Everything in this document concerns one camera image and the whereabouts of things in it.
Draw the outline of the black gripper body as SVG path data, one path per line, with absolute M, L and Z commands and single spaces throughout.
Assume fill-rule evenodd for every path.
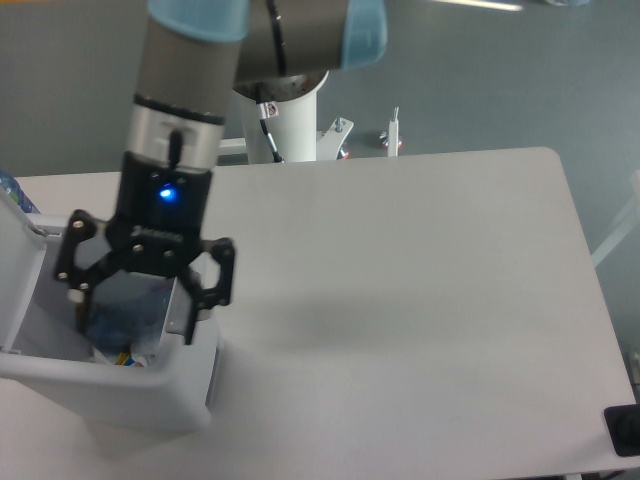
M 111 252 L 122 269 L 173 278 L 202 253 L 201 228 L 213 172 L 169 165 L 126 152 L 114 216 Z

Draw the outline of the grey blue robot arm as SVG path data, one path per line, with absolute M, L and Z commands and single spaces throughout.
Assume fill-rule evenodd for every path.
M 115 211 L 68 221 L 53 273 L 73 302 L 125 271 L 177 280 L 184 338 L 232 298 L 232 240 L 201 236 L 232 90 L 377 62 L 381 1 L 151 1 Z

